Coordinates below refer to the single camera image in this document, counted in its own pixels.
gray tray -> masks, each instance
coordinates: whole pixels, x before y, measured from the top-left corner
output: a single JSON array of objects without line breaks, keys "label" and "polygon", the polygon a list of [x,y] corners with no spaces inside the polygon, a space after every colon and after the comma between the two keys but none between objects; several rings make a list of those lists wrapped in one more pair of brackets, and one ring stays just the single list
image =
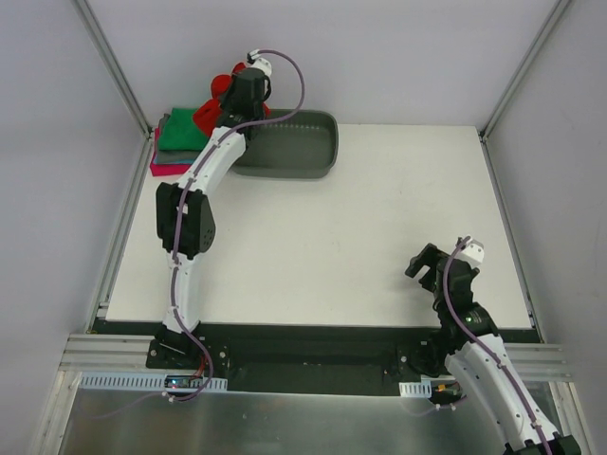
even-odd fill
[{"label": "gray tray", "polygon": [[[270,117],[287,114],[273,109]],[[262,126],[232,168],[241,175],[321,178],[338,157],[338,124],[330,114],[300,111],[287,121]]]}]

stacked fabric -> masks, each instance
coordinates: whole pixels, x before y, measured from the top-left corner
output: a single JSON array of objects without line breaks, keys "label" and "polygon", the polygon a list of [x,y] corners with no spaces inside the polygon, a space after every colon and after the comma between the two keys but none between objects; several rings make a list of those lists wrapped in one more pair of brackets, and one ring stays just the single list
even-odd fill
[{"label": "stacked fabric", "polygon": [[193,122],[196,109],[174,108],[155,130],[152,175],[181,175],[188,170],[209,138]]}]

black bracket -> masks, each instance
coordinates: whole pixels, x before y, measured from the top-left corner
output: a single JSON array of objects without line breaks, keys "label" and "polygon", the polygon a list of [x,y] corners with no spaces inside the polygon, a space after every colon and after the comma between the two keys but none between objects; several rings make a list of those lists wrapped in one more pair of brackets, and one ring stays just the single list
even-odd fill
[{"label": "black bracket", "polygon": [[[233,128],[247,121],[264,119],[264,101],[271,93],[269,77],[259,68],[246,68],[232,74],[230,88],[219,97],[222,113],[217,126]],[[249,127],[242,133],[251,140],[255,132],[255,128]]]},{"label": "black bracket", "polygon": [[[199,338],[211,355],[214,377],[227,377],[230,347],[226,340],[207,340],[198,324],[192,334]],[[155,370],[197,370],[202,353],[196,344],[184,333],[178,334],[161,325],[150,342],[145,366]]]},{"label": "black bracket", "polygon": [[409,261],[409,266],[405,270],[405,275],[409,278],[415,278],[422,267],[427,266],[429,270],[419,279],[421,287],[427,291],[434,292],[436,289],[436,268],[441,259],[447,259],[449,255],[434,244],[427,244],[417,256],[413,256]]},{"label": "black bracket", "polygon": [[[167,252],[173,251],[177,208],[184,190],[174,183],[161,183],[156,190],[156,233]],[[188,191],[181,221],[178,251],[188,259],[207,251],[215,238],[215,221],[209,198],[201,190]]]},{"label": "black bracket", "polygon": [[[548,441],[548,445],[554,455],[581,455],[579,444],[573,436],[555,436],[555,439]],[[506,445],[504,455],[545,455],[545,453],[542,444],[533,444],[532,441],[528,441],[527,447],[516,451],[512,450],[512,447],[509,445]]]}]

metal frame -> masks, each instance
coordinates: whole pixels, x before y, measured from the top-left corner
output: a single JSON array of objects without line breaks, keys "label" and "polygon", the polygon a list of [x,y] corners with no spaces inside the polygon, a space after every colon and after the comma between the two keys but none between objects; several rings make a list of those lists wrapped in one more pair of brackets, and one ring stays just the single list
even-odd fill
[{"label": "metal frame", "polygon": [[152,131],[150,122],[145,118],[145,114],[143,114],[143,110],[133,93],[133,89],[126,80],[122,68],[118,63],[118,59],[116,58],[112,47],[109,45],[107,38],[105,38],[105,35],[103,34],[103,30],[101,29],[97,17],[95,17],[95,13],[86,0],[72,0],[72,4],[83,20],[86,31],[88,31],[88,34],[91,37],[91,41],[99,51],[105,67],[114,80],[126,106],[129,111],[131,111],[131,115],[137,121],[139,129],[144,135],[149,135]]},{"label": "metal frame", "polygon": [[581,453],[598,453],[592,440],[587,435],[590,434],[586,418],[581,412],[581,406],[578,399],[578,391],[574,383],[550,383],[550,390],[557,407],[557,414],[561,422],[561,428],[564,433],[572,434],[581,448]]},{"label": "metal frame", "polygon": [[57,372],[42,420],[28,453],[43,455],[59,453],[81,376],[80,372]]},{"label": "metal frame", "polygon": [[495,109],[489,116],[487,124],[481,130],[480,136],[483,141],[487,140],[487,138],[495,129],[495,125],[497,125],[498,121],[500,121],[502,114],[504,113],[505,109],[512,100],[512,97],[519,88],[519,85],[521,85],[521,82],[529,71],[529,68],[538,57],[538,54],[543,48],[543,45],[545,45],[545,43],[548,41],[548,38],[550,38],[550,35],[552,35],[552,32],[555,30],[556,26],[561,21],[562,16],[569,9],[573,2],[574,0],[558,0],[555,6],[550,11],[550,13],[548,14],[548,17],[542,24],[540,31],[538,32],[535,39],[533,40],[533,43],[531,43],[531,46],[524,55],[523,60],[519,64],[519,67],[516,68],[516,71],[512,75],[512,78],[508,82],[506,90],[500,97],[497,106],[495,106]]},{"label": "metal frame", "polygon": [[114,287],[114,282],[116,281],[120,268],[120,259],[122,258],[122,253],[126,246],[129,230],[131,229],[131,224],[135,217],[139,195],[141,194],[141,188],[143,187],[143,181],[145,180],[148,165],[152,157],[153,145],[154,142],[149,137],[141,148],[138,163],[131,179],[131,185],[129,186],[122,207],[120,208],[118,225],[112,236],[101,279],[93,293],[88,322],[84,328],[86,332],[90,330],[100,311],[103,316],[107,313],[107,306],[112,295],[112,288]]},{"label": "metal frame", "polygon": [[489,172],[489,179],[491,180],[491,185],[493,186],[493,190],[495,192],[497,205],[500,210],[500,215],[502,216],[502,222],[504,223],[504,230],[506,231],[506,237],[508,239],[508,245],[510,247],[510,252],[512,253],[512,260],[514,262],[514,268],[516,269],[516,274],[519,277],[519,283],[523,290],[524,303],[527,307],[527,311],[529,313],[529,318],[531,319],[531,327],[535,328],[540,336],[540,339],[543,340],[543,328],[542,323],[538,320],[535,308],[533,307],[533,301],[531,300],[531,293],[529,292],[529,286],[527,284],[527,280],[524,277],[523,265],[521,264],[521,256],[519,255],[518,247],[516,246],[516,242],[514,242],[514,234],[512,233],[512,225],[510,224],[510,216],[508,213],[508,209],[506,206],[506,200],[504,198],[504,193],[502,191],[502,187],[500,186],[500,181],[497,178],[497,173],[495,172],[495,168],[493,167],[493,163],[491,162],[491,156],[489,154],[489,150],[487,148],[487,141],[484,140],[480,135],[481,140],[481,148],[483,149],[483,155],[485,157],[485,162],[487,163],[487,170]]},{"label": "metal frame", "polygon": [[[145,363],[153,337],[72,335],[61,359],[61,372],[179,373],[183,370],[150,370]],[[506,343],[506,351],[525,382],[570,382],[570,365],[562,347],[545,343]]]}]

pink cloth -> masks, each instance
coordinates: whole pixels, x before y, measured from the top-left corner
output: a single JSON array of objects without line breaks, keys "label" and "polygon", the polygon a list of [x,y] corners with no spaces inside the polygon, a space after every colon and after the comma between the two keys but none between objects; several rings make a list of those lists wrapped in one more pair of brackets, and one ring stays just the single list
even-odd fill
[{"label": "pink cloth", "polygon": [[158,151],[158,138],[160,137],[160,127],[154,131],[154,156],[150,163],[150,171],[154,177],[163,177],[167,175],[182,175],[190,169],[189,164],[155,164],[156,152]]}]

